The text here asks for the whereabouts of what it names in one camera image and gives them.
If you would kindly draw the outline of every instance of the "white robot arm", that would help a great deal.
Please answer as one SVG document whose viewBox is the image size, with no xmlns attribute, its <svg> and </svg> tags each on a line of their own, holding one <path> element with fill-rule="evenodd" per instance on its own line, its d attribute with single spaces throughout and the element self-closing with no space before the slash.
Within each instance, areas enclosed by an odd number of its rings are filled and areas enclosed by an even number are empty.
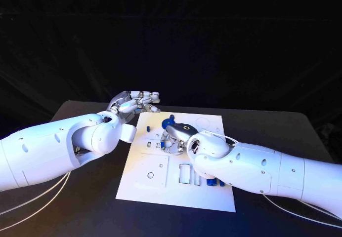
<svg viewBox="0 0 342 237">
<path fill-rule="evenodd" d="M 0 141 L 0 190 L 42 183 L 109 153 L 118 140 L 131 143 L 134 114 L 160 112 L 159 93 L 124 91 L 96 114 L 26 128 Z"/>
<path fill-rule="evenodd" d="M 186 151 L 196 173 L 252 193 L 297 199 L 342 218 L 342 165 L 290 156 L 223 139 L 187 124 L 166 127 L 161 150 Z"/>
</svg>

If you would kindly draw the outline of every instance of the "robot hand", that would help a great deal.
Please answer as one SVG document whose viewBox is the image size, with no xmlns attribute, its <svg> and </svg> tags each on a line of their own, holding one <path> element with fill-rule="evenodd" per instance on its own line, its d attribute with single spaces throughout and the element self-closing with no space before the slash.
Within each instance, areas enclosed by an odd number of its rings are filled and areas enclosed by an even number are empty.
<svg viewBox="0 0 342 237">
<path fill-rule="evenodd" d="M 159 93 L 121 92 L 96 114 L 29 127 L 0 141 L 0 190 L 42 183 L 109 153 L 118 140 L 131 143 L 134 114 L 160 112 Z"/>
<path fill-rule="evenodd" d="M 290 156 L 229 137 L 228 144 L 219 136 L 198 132 L 187 124 L 172 124 L 161 150 L 174 155 L 186 151 L 193 170 L 206 179 L 219 178 L 257 194 L 297 199 L 342 218 L 342 165 Z"/>
</svg>

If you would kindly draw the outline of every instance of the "table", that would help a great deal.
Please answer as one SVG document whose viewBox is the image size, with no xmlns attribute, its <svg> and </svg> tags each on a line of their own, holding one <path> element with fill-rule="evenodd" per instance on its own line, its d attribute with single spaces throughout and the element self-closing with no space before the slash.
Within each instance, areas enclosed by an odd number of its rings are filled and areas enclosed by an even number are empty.
<svg viewBox="0 0 342 237">
<path fill-rule="evenodd" d="M 105 103 L 66 101 L 52 121 L 105 110 Z M 221 115 L 225 134 L 238 141 L 290 155 L 333 162 L 307 117 L 299 113 L 159 106 L 161 111 Z M 138 116 L 130 124 L 137 124 Z M 46 209 L 1 236 L 340 236 L 342 230 L 287 214 L 265 198 L 234 188 L 236 213 L 115 199 L 130 144 L 72 171 L 66 186 Z M 59 180 L 0 193 L 0 211 L 40 194 Z M 56 190 L 4 214 L 6 227 L 29 216 L 50 200 Z M 290 211 L 320 221 L 337 220 L 284 197 L 271 200 Z"/>
</svg>

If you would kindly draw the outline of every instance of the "black curtain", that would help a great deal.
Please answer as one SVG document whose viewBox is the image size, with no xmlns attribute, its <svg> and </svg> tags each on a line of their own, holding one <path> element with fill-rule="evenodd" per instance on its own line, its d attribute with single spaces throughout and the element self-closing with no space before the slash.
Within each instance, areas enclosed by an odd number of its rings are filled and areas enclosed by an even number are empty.
<svg viewBox="0 0 342 237">
<path fill-rule="evenodd" d="M 1 136 L 66 100 L 342 112 L 337 6 L 296 1 L 1 1 Z"/>
</svg>

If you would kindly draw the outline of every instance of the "cable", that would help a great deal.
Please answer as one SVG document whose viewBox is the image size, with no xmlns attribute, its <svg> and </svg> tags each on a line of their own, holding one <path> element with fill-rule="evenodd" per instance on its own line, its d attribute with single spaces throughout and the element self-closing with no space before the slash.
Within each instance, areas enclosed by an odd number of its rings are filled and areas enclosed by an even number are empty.
<svg viewBox="0 0 342 237">
<path fill-rule="evenodd" d="M 32 201 L 34 201 L 40 196 L 43 196 L 56 186 L 58 184 L 63 181 L 63 179 L 66 178 L 68 173 L 65 174 L 65 176 L 60 178 L 60 180 L 58 181 L 58 183 L 39 195 L 36 196 L 33 199 L 30 199 L 29 201 L 26 201 L 23 204 L 20 204 L 19 206 L 13 207 L 11 209 L 3 211 L 0 213 L 0 215 L 6 214 L 8 211 L 13 211 L 14 209 L 17 209 L 19 207 L 24 206 L 26 204 L 29 204 Z"/>
<path fill-rule="evenodd" d="M 336 215 L 330 214 L 330 213 L 326 212 L 324 210 L 320 210 L 317 207 L 314 207 L 313 205 L 307 204 L 306 202 L 303 202 L 303 201 L 300 201 L 300 202 L 301 202 L 304 205 L 307 205 L 309 207 L 312 207 L 313 209 L 316 209 L 317 211 L 323 212 L 326 215 L 332 216 L 333 218 L 336 218 L 336 219 L 339 219 L 339 220 L 342 221 L 342 219 L 340 219 Z"/>
<path fill-rule="evenodd" d="M 316 223 L 320 223 L 320 224 L 323 224 L 323 225 L 327 225 L 327 226 L 332 226 L 332 227 L 336 227 L 336 228 L 342 229 L 342 226 L 336 226 L 336 225 L 333 225 L 333 224 L 329 224 L 329 223 L 316 221 L 316 220 L 313 220 L 313 219 L 310 219 L 310 218 L 307 218 L 307 217 L 304 217 L 304 216 L 300 216 L 299 214 L 296 214 L 296 213 L 287 211 L 287 210 L 283 209 L 267 197 L 265 197 L 265 199 L 270 201 L 270 203 L 271 203 L 277 208 L 280 208 L 283 211 L 286 211 L 286 212 L 290 213 L 291 215 L 299 216 L 299 217 L 301 217 L 303 219 L 306 219 L 306 220 L 309 220 L 309 221 L 313 221 L 313 222 L 316 222 Z"/>
<path fill-rule="evenodd" d="M 50 204 L 50 202 L 53 201 L 53 199 L 56 198 L 56 196 L 59 195 L 59 193 L 60 193 L 60 191 L 62 191 L 62 189 L 63 189 L 63 186 L 65 186 L 66 181 L 68 181 L 68 178 L 69 178 L 69 173 L 71 173 L 71 172 L 66 173 L 66 175 L 68 175 L 68 176 L 66 176 L 66 180 L 65 180 L 65 182 L 63 182 L 63 184 L 62 184 L 62 187 L 60 187 L 60 189 L 59 189 L 56 195 L 53 196 L 53 198 L 50 199 L 50 201 L 45 204 L 45 206 L 43 206 L 30 216 L 27 216 L 23 220 L 20 220 L 17 223 L 14 223 L 13 225 L 10 225 L 10 226 L 4 227 L 3 229 L 0 229 L 0 231 L 3 231 L 3 230 L 6 230 L 6 229 L 8 229 L 10 227 L 16 226 L 17 224 L 20 224 L 23 221 L 26 221 L 30 217 L 33 217 L 33 216 L 45 209 L 45 207 Z"/>
<path fill-rule="evenodd" d="M 210 134 L 216 135 L 216 136 L 221 136 L 221 137 L 228 138 L 229 140 L 232 140 L 232 141 L 238 144 L 238 141 L 236 141 L 234 138 L 226 137 L 226 136 L 223 136 L 223 135 L 221 135 L 221 134 L 218 134 L 218 133 L 213 133 L 213 132 L 210 132 L 210 131 L 208 131 L 208 130 L 205 130 L 205 131 L 209 132 Z"/>
</svg>

